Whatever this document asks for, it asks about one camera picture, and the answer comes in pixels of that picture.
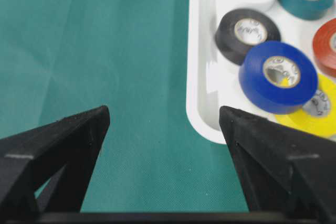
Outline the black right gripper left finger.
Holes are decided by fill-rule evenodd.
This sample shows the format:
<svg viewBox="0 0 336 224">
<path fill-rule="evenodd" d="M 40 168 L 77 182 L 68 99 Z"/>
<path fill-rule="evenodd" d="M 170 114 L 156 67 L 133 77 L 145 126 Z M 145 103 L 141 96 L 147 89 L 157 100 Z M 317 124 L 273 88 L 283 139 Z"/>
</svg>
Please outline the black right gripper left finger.
<svg viewBox="0 0 336 224">
<path fill-rule="evenodd" d="M 79 212 L 110 125 L 107 106 L 1 139 L 1 217 Z"/>
</svg>

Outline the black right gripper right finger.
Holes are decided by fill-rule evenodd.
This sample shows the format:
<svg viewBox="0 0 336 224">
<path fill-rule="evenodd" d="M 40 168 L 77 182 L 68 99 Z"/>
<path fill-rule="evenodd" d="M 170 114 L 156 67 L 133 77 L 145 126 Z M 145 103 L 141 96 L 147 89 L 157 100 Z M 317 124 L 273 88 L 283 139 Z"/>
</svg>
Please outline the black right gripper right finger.
<svg viewBox="0 0 336 224">
<path fill-rule="evenodd" d="M 249 210 L 335 217 L 335 142 L 229 106 L 219 124 Z"/>
</svg>

